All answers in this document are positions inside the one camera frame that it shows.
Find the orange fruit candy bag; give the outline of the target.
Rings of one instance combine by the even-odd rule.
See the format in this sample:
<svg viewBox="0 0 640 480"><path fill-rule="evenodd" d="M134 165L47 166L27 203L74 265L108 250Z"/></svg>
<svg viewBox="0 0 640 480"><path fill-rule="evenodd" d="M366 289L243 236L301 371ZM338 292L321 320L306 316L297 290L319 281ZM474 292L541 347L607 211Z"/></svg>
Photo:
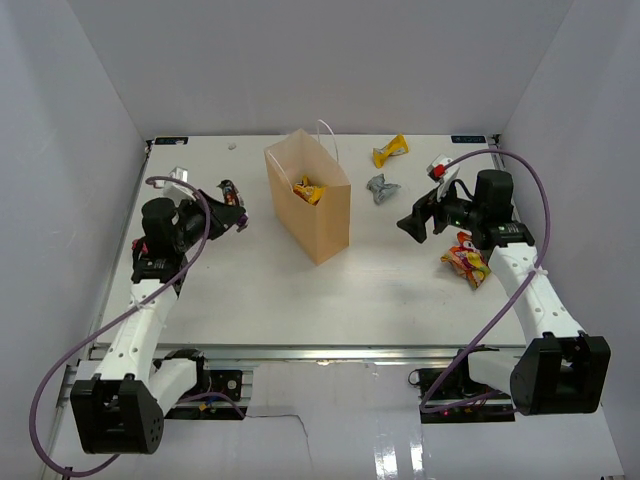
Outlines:
<svg viewBox="0 0 640 480"><path fill-rule="evenodd" d="M440 261L450 265L458 276L466 279L470 287L476 290L487 280L491 270L469 233L460 231L456 239L457 244L449 248Z"/></svg>

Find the silver wrapper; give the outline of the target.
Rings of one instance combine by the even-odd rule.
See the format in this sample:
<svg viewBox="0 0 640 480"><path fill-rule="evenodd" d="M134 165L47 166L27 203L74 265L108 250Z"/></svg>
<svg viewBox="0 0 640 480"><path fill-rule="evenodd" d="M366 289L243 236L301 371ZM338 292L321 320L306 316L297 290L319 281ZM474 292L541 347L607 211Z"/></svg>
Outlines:
<svg viewBox="0 0 640 480"><path fill-rule="evenodd" d="M381 205L393 197L401 189L401 186L387 182L385 176L379 174L368 180L366 189L372 193L374 204Z"/></svg>

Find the purple M&M's packet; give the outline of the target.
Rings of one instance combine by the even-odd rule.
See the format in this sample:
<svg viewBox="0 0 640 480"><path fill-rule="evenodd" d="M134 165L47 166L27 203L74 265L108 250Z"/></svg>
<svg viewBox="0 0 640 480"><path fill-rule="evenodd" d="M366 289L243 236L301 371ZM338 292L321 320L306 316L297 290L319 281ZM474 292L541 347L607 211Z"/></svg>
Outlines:
<svg viewBox="0 0 640 480"><path fill-rule="evenodd" d="M231 180L224 179L217 185L217 187L222 191L225 204L245 207L244 200L240 195L239 190ZM236 231L240 233L241 231L246 229L248 226L248 221L249 221L248 215L246 212L244 212L243 215L236 222Z"/></svg>

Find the yellow snack bar wrapper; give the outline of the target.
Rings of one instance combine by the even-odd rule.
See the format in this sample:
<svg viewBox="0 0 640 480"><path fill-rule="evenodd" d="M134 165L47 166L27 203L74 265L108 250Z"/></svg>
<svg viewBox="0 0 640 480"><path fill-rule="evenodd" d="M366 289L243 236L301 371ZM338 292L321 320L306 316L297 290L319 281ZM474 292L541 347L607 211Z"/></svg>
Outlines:
<svg viewBox="0 0 640 480"><path fill-rule="evenodd" d="M306 175L303 175L301 180L292 187L294 194L313 206L316 206L319 203L326 192L326 189L326 186L313 184Z"/></svg>

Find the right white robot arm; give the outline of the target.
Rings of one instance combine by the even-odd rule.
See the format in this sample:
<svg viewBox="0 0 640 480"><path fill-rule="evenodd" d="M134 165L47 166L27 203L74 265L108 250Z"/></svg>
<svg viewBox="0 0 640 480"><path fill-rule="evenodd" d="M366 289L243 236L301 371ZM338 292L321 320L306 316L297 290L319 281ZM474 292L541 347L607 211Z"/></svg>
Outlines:
<svg viewBox="0 0 640 480"><path fill-rule="evenodd" d="M489 387L511 398L524 415L590 414L600 403L611 358L607 341L591 336L571 316L556 294L528 228L513 218L513 179L499 170L482 170L472 199L456 188L437 187L418 199L398 227L414 240L453 226L472 235L488 259L491 273L509 297L526 341L515 356L477 345L451 374L453 390L472 399Z"/></svg>

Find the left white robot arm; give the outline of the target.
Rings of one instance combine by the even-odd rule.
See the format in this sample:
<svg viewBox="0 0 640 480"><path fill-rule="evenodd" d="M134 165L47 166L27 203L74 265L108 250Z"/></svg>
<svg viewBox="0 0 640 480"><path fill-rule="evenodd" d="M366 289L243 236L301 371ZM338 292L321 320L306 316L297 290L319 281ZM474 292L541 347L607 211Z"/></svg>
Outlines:
<svg viewBox="0 0 640 480"><path fill-rule="evenodd" d="M143 236L133 248L130 305L108 352L88 380L74 383L71 407L82 449L88 454L151 454L163 436L164 418L187 396L211 387L204 356L176 350L155 359L160 334L185 280L186 253L241 222L246 211L228 198L158 197L142 209Z"/></svg>

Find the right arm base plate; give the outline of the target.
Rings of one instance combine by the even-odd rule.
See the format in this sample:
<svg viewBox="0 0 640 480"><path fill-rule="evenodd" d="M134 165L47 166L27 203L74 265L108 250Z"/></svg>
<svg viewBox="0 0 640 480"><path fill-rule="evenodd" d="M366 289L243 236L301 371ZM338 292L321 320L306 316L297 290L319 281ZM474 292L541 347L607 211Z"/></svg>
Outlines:
<svg viewBox="0 0 640 480"><path fill-rule="evenodd" d="M451 373L426 403L427 408L447 406L440 412L420 412L422 425L506 423L515 421L511 398L492 387L477 383L462 373Z"/></svg>

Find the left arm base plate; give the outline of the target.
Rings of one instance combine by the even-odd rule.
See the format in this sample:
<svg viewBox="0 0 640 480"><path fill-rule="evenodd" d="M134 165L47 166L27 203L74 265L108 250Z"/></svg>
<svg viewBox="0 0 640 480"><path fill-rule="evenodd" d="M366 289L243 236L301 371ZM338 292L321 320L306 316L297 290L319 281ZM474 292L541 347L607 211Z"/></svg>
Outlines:
<svg viewBox="0 0 640 480"><path fill-rule="evenodd" d="M241 370L204 370L204 383L183 394L166 419L191 421L243 420Z"/></svg>

